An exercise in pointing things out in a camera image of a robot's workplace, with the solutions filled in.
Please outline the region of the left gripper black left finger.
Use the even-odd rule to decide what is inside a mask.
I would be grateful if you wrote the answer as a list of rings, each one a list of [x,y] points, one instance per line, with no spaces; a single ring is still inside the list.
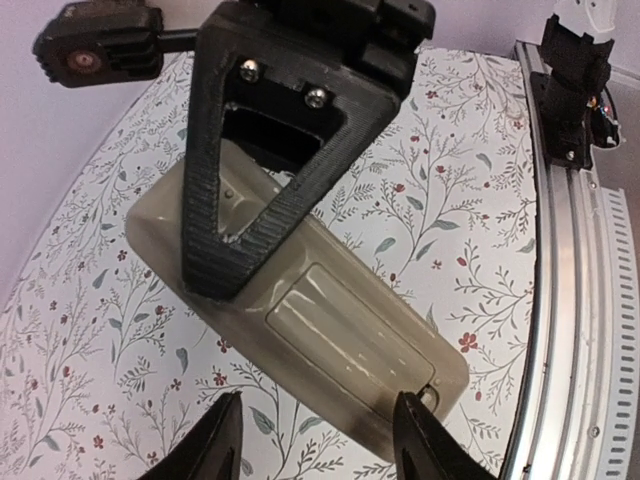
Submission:
[[[241,394],[224,393],[144,480],[239,479],[242,444]]]

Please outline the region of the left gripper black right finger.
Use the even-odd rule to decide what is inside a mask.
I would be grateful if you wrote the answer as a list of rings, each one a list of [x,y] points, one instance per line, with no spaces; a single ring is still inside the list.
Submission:
[[[413,392],[400,392],[393,409],[396,474],[405,480],[492,480]]]

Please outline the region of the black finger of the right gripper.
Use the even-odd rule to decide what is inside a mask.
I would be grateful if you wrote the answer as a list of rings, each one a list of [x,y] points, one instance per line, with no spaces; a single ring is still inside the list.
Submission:
[[[184,283],[232,300],[397,116],[402,100],[219,97],[219,10],[196,36],[182,189]]]

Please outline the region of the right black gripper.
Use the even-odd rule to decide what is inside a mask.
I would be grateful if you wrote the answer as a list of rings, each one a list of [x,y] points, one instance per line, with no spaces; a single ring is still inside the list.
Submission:
[[[219,97],[404,100],[433,31],[428,1],[224,1]]]

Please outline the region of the grey remote battery cover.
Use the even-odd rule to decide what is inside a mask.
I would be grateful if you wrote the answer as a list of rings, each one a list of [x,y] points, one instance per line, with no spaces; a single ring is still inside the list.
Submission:
[[[266,317],[299,353],[359,400],[393,402],[435,368],[325,268],[311,266]]]

